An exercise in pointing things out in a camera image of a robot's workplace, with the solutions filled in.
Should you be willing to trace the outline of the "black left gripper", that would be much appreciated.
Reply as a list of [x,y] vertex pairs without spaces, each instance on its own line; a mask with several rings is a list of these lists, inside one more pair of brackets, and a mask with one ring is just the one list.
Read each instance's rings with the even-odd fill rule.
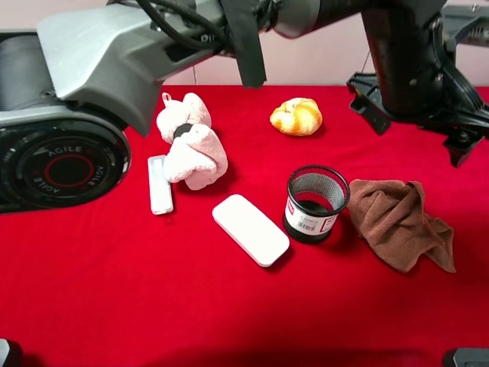
[[346,83],[350,109],[378,135],[391,122],[443,132],[453,167],[460,167],[488,130],[488,106],[455,65],[456,45],[482,43],[488,9],[443,1],[371,1],[362,11],[376,73]]

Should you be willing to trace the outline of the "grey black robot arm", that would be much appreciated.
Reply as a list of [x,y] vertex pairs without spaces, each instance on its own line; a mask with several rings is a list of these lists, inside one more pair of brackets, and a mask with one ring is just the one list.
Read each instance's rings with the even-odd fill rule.
[[217,54],[246,87],[266,79],[259,34],[294,39],[360,15],[373,73],[348,81],[378,134],[446,136],[454,166],[488,135],[488,106],[455,65],[488,44],[488,9],[444,1],[110,1],[1,32],[1,211],[78,206],[126,175],[125,129],[150,129],[161,83]]

